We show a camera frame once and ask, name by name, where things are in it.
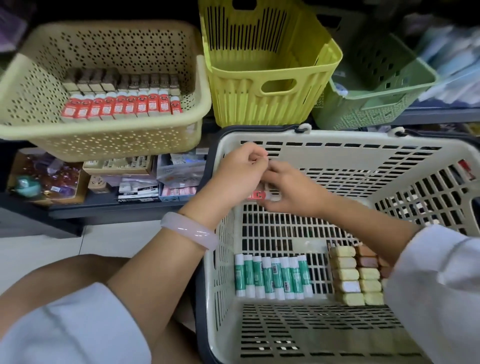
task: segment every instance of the white sleeve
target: white sleeve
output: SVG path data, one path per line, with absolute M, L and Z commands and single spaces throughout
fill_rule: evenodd
M 0 341 L 2 364 L 150 364 L 146 340 L 118 298 L 103 284 L 40 307 Z
M 385 300 L 435 364 L 480 357 L 480 239 L 440 225 L 408 243 Z

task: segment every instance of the floor tile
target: floor tile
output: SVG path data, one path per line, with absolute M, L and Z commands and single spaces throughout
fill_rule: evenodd
M 0 239 L 0 294 L 25 274 L 46 264 L 78 255 L 82 237 L 54 239 L 45 235 Z
M 130 258 L 159 230 L 159 220 L 87 226 L 80 254 Z

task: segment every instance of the wooden block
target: wooden block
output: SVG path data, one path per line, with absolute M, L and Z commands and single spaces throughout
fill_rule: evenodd
M 339 293 L 337 300 L 348 306 L 365 306 L 363 293 Z
M 390 278 L 390 274 L 392 274 L 392 267 L 380 268 L 380 275 L 382 276 L 382 278 Z
M 360 288 L 363 293 L 366 292 L 381 292 L 382 284 L 379 280 L 374 279 L 360 279 Z
M 334 280 L 333 285 L 337 292 L 361 293 L 360 283 L 357 280 Z
M 330 260 L 330 264 L 333 269 L 357 267 L 357 261 L 352 256 L 344 256 L 344 257 L 336 256 Z
M 355 250 L 357 252 L 357 255 L 360 256 L 377 256 L 377 254 L 375 254 L 373 250 L 366 245 L 358 245 L 355 247 Z
M 373 256 L 357 256 L 359 267 L 378 268 L 378 260 Z
M 387 262 L 385 262 L 383 259 L 381 259 L 380 257 L 378 257 L 378 264 L 380 264 L 381 267 L 389 267 L 390 264 L 388 264 Z
M 363 298 L 366 304 L 371 304 L 374 306 L 381 306 L 384 305 L 384 294 L 381 292 L 369 292 L 364 293 Z
M 358 268 L 358 271 L 362 279 L 380 279 L 380 272 L 377 268 Z
M 330 248 L 330 256 L 355 256 L 353 246 L 334 246 Z
M 335 269 L 332 271 L 332 275 L 337 280 L 358 280 L 360 278 L 356 269 Z

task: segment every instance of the white shopping basket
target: white shopping basket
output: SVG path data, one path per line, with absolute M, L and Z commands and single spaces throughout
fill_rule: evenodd
M 225 154 L 252 141 L 331 192 L 420 225 L 442 224 L 479 236 L 476 141 L 435 135 L 444 137 L 398 129 L 388 134 L 311 131 L 305 124 L 228 127 L 210 149 L 203 183 Z M 196 327 L 204 362 L 430 363 L 387 306 L 335 302 L 327 245 L 357 245 L 354 236 L 321 219 L 268 213 L 255 202 L 233 208 L 216 233 L 220 245 L 205 254 L 196 276 Z M 314 298 L 236 297 L 234 254 L 241 253 L 306 254 Z

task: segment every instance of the basket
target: basket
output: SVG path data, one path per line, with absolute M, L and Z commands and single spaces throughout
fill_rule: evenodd
M 296 0 L 257 0 L 253 10 L 200 0 L 199 8 L 217 124 L 304 121 L 342 58 L 309 8 Z
M 0 138 L 25 139 L 67 161 L 177 153 L 200 141 L 211 98 L 199 32 L 175 21 L 64 22 L 26 40 L 0 82 Z M 178 73 L 183 113 L 62 123 L 70 67 Z
M 351 43 L 312 116 L 325 130 L 390 123 L 437 79 L 395 35 L 367 33 Z M 340 95 L 336 84 L 348 94 Z
M 226 153 L 254 141 L 269 158 L 288 161 L 331 192 L 420 225 L 480 235 L 471 205 L 480 187 L 475 146 L 395 136 L 397 130 L 266 128 L 222 130 L 210 147 L 203 183 Z M 250 201 L 233 208 L 216 232 L 220 245 L 205 253 L 196 276 L 196 330 L 205 363 L 430 363 L 387 306 L 334 301 L 327 244 L 357 245 L 354 236 L 321 219 L 267 213 Z M 240 253 L 306 254 L 314 298 L 236 297 L 234 254 Z

